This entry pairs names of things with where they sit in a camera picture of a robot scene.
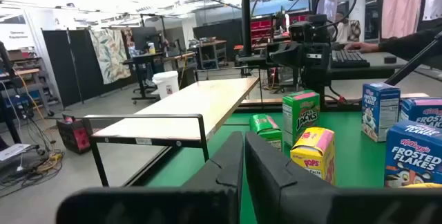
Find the black standing desk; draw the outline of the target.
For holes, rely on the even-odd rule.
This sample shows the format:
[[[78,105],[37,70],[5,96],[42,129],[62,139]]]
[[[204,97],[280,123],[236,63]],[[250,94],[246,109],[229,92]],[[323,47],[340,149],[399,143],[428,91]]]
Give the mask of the black standing desk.
[[[156,86],[149,87],[144,85],[144,79],[142,77],[142,71],[140,65],[150,64],[152,71],[155,73],[156,72],[155,60],[159,59],[160,61],[162,61],[162,55],[163,53],[137,55],[134,56],[133,58],[127,59],[126,61],[122,62],[123,65],[135,67],[135,75],[139,85],[140,96],[131,98],[133,104],[137,104],[137,102],[140,100],[155,100],[155,101],[160,100],[160,95],[157,93],[153,93],[153,91],[157,89]]]

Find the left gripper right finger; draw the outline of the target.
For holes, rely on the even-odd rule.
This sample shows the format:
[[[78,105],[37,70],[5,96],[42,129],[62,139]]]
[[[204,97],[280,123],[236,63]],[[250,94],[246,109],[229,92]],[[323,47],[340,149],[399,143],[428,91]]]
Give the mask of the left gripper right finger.
[[[338,188],[252,131],[244,152],[258,224],[442,224],[440,188]]]

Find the white plastic bucket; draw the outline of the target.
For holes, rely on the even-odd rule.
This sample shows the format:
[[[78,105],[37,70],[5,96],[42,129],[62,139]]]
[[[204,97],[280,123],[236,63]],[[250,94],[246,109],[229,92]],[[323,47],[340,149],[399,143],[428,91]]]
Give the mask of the white plastic bucket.
[[[156,85],[161,99],[164,99],[179,91],[177,71],[156,73],[152,77],[152,81]]]

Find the person's hand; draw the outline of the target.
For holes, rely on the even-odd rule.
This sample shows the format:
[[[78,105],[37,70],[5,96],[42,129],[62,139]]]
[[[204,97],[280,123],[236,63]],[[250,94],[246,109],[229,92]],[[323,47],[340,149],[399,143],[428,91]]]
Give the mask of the person's hand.
[[[377,53],[379,51],[378,44],[370,44],[365,42],[352,42],[344,47],[345,50],[357,50],[360,53]]]

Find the black partition panel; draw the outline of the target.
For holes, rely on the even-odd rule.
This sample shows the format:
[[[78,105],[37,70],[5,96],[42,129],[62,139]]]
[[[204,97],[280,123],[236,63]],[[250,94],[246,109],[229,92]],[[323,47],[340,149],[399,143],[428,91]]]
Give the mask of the black partition panel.
[[[135,82],[135,76],[105,84],[87,30],[44,30],[46,49],[64,106],[89,100]]]

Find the wooden work table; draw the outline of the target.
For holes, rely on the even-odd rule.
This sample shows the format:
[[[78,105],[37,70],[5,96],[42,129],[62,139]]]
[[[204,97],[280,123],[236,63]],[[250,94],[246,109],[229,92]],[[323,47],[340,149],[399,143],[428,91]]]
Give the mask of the wooden work table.
[[[213,40],[200,42],[197,45],[200,66],[205,69],[206,64],[214,64],[215,68],[220,68],[227,64],[227,41]]]
[[[180,89],[195,82],[195,72],[198,68],[195,52],[164,57],[162,61],[164,62],[163,67],[165,71],[178,72],[178,84]]]

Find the green Apple Jacks cereal box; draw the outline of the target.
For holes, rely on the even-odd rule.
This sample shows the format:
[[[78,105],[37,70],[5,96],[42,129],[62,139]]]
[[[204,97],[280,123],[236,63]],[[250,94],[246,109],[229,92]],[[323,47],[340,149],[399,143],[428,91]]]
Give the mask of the green Apple Jacks cereal box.
[[[253,132],[264,138],[277,150],[281,150],[282,131],[270,115],[252,115],[249,119],[249,126]]]
[[[294,146],[306,128],[317,127],[320,95],[313,90],[299,91],[282,98],[282,141]]]

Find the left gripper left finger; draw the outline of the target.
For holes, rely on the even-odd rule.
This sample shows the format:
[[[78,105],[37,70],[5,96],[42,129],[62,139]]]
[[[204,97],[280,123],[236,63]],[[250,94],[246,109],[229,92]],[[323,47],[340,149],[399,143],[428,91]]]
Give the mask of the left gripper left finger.
[[[65,198],[56,224],[238,224],[244,138],[234,131],[180,187],[96,187]]]

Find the white wall sign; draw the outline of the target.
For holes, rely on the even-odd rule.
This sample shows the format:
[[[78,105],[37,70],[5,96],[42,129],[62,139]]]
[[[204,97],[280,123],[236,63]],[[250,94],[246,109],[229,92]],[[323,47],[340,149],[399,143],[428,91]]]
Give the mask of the white wall sign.
[[[3,42],[6,50],[35,46],[32,33],[25,24],[0,24],[0,41]]]

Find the black computer keyboard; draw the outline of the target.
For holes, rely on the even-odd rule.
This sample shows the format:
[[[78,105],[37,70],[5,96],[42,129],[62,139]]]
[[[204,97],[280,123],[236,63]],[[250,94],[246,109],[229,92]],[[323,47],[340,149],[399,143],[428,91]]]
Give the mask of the black computer keyboard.
[[[367,68],[370,63],[357,51],[333,50],[331,53],[332,68]]]

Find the wooden workbench with shelves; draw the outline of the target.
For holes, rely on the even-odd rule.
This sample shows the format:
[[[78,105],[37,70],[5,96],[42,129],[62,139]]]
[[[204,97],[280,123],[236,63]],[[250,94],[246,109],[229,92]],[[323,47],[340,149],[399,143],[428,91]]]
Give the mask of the wooden workbench with shelves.
[[[22,79],[19,88],[37,91],[37,100],[43,106],[47,116],[52,117],[55,113],[49,103],[57,98],[52,94],[52,84],[48,78],[46,67],[41,57],[32,49],[6,50],[0,41],[0,78]]]

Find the red and black toolbox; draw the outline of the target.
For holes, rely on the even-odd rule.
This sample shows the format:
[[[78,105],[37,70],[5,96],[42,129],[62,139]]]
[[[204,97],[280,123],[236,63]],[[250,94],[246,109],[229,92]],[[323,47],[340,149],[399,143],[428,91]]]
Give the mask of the red and black toolbox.
[[[62,119],[57,121],[57,128],[67,150],[77,154],[90,151],[88,134],[81,119],[63,114]]]

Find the yellow Corn Pops cereal box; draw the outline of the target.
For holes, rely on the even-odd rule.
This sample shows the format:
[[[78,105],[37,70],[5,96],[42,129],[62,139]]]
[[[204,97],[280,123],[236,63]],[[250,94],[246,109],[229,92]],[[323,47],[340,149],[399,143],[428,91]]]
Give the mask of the yellow Corn Pops cereal box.
[[[296,141],[290,158],[310,173],[336,184],[335,133],[322,127],[309,127]]]
[[[416,183],[416,184],[410,184],[402,187],[409,187],[409,188],[442,188],[442,184],[438,183]]]

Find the black computer desk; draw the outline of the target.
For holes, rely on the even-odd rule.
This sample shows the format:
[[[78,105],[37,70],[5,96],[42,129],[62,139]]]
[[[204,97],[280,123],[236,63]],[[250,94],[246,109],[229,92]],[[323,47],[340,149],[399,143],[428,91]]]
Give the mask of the black computer desk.
[[[387,79],[396,70],[407,64],[407,61],[398,57],[394,64],[385,64],[384,57],[389,53],[365,53],[361,56],[370,63],[370,67],[365,68],[330,68],[328,70],[332,80],[362,80],[362,79]],[[273,67],[266,64],[265,58],[259,55],[251,57],[238,57],[236,64],[239,66],[249,66],[260,69]]]

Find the person's forearm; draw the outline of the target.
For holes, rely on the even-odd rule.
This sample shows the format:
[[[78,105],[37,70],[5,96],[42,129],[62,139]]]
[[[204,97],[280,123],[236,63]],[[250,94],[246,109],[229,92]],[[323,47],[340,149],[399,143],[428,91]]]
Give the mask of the person's forearm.
[[[409,60],[423,50],[442,31],[442,24],[435,28],[418,31],[405,37],[388,39],[378,45],[380,52],[391,53]]]

